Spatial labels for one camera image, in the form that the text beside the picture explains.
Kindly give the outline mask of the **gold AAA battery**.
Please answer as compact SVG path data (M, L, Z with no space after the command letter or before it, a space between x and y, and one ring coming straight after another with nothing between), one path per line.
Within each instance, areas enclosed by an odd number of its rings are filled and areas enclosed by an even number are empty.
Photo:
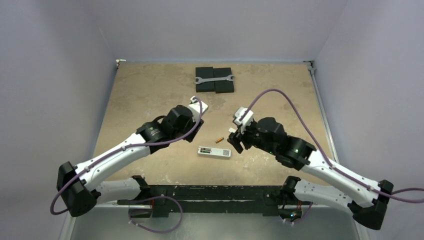
M215 143L217 144L217 143L220 143L220 142L222 142L224 140L224 137L221 137L221 138L219 138L219 139L217 139L216 141L215 141Z

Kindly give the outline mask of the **white remote control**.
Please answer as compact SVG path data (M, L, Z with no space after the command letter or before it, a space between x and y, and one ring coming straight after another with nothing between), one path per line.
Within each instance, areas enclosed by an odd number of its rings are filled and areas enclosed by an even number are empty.
M211 153L201 153L200 152L201 149L209 149ZM232 151L230 149L224 149L224 148L199 146L197 150L197 154L201 157L206 157L206 158L229 159L232 156Z

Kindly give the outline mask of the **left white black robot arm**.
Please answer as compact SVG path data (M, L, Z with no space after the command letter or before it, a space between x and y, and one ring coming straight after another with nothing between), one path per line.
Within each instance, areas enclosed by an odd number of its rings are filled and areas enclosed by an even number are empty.
M177 105L167 115L144 123L123 142L99 156L76 165L69 161L63 163L58 168L57 194L50 204L50 213L69 212L71 216L79 217L114 197L132 200L138 205L146 203L149 191L139 183L138 177L111 182L106 179L171 143L192 142L204 123L202 116L208 108L201 100L194 100L188 106Z

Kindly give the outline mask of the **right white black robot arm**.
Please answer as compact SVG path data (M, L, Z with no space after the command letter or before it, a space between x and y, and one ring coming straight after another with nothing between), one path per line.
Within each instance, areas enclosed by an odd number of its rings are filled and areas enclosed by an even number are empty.
M284 167L315 176L326 186L290 176L280 196L288 204L296 200L313 202L350 213L360 225L380 230L394 185L388 180L371 180L329 160L311 143L288 135L273 117L259 121L235 117L237 126L227 141L240 154L251 147L275 157Z

